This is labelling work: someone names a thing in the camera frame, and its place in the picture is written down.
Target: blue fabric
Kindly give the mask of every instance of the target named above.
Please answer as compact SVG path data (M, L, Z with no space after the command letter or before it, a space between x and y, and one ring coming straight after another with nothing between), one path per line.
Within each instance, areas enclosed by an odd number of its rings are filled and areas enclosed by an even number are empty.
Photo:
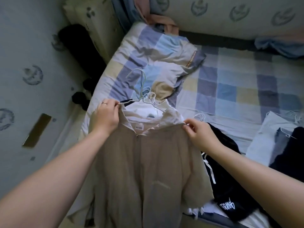
M275 38L258 37L254 45L257 49L266 49L272 47L281 55L289 58L298 58L304 56L304 44L296 42L280 41Z
M134 0L112 0L112 4L124 33L127 33L131 29L133 23L145 22L137 11ZM161 9L156 0L150 0L150 13L161 14ZM158 29L163 31L164 28L162 26L158 27Z

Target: white wall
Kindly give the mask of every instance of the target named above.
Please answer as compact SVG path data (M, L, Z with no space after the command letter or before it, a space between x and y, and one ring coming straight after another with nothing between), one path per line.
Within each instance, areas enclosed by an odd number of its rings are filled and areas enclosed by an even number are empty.
M68 25L63 1L0 0L0 198L44 164L86 78L54 40ZM51 122L35 148L22 147L41 113Z
M304 26L304 0L157 0L181 30L254 39Z

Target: baseboard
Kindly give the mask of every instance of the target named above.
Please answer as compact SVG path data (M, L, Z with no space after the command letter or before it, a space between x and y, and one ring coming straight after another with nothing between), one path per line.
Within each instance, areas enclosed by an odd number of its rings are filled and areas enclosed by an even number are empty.
M81 110L82 110L82 108L80 105L74 106L69 119L67 120L63 130L61 131L61 133L59 135L59 138L57 139L55 145L53 146L45 163L48 163L49 161L51 161L52 159L54 159L55 157L58 156L59 151L60 151L61 147L63 146L63 143L64 143L67 135L69 134L70 129L71 129L73 123L76 121L78 114Z

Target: white cabinet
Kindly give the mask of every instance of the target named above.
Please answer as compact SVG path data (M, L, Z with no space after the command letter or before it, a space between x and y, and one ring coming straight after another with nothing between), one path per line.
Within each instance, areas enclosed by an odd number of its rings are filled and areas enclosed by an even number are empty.
M88 30L95 48L108 63L124 37L112 1L67 0L63 9L72 24L81 24Z

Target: bed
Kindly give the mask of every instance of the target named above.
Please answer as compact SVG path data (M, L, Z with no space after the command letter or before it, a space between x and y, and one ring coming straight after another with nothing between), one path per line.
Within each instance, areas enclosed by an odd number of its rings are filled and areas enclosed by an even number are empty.
M268 111L288 118L289 111L302 110L303 60L287 60L263 52L189 44L186 38L164 35L144 23L134 24L96 86L82 123L81 138L88 133L90 116L104 98L122 101L138 97L132 86L138 87L141 80L135 73L130 75L135 75L134 78L126 78L135 68L145 71L145 86L160 91L158 98L167 98L184 118L204 113L205 121L235 140L243 154ZM161 67L179 63L178 53L181 60L192 59L191 65L172 69L174 77L157 69L155 62L158 61L164 63ZM156 88L157 82L165 83L165 88L162 85ZM69 214L76 211L77 203L80 203L80 199L76 200ZM224 227L242 226L232 223L212 205L206 210L208 212L199 215L199 218ZM268 226L259 212L241 223L247 227Z

